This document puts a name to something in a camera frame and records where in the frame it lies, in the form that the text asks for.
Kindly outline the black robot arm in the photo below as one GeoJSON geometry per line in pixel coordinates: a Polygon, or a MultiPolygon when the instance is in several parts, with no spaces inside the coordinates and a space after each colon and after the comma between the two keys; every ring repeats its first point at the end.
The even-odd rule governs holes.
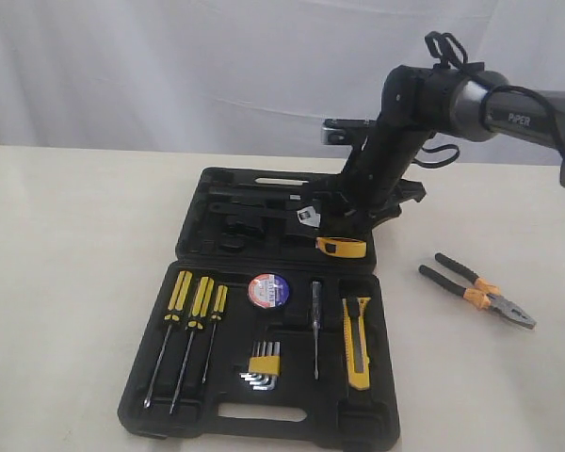
{"type": "Polygon", "coordinates": [[[558,151],[565,187],[565,91],[509,85],[500,73],[398,66],[387,76],[373,120],[326,119],[322,141],[349,145],[343,169],[308,184],[324,235],[359,237],[401,213],[425,190],[403,178],[435,135],[485,142],[505,135],[558,151]]]}

